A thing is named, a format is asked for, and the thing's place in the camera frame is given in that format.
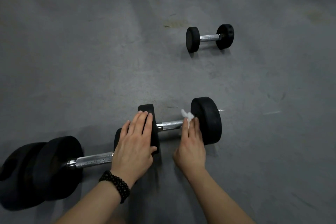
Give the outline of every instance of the concrete floor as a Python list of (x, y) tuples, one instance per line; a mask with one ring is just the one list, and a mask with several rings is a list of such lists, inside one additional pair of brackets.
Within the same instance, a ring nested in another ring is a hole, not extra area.
[[(235, 30), (220, 52), (194, 56), (185, 33)], [(110, 151), (141, 104), (180, 119), (195, 97), (221, 109), (207, 169), (258, 223), (336, 222), (335, 0), (0, 0), (0, 163), (17, 147), (72, 135), (86, 154)], [(161, 134), (176, 138), (177, 131)], [(171, 155), (117, 215), (130, 223), (205, 223)], [(0, 223), (54, 222), (109, 166), (84, 171), (67, 199)]]

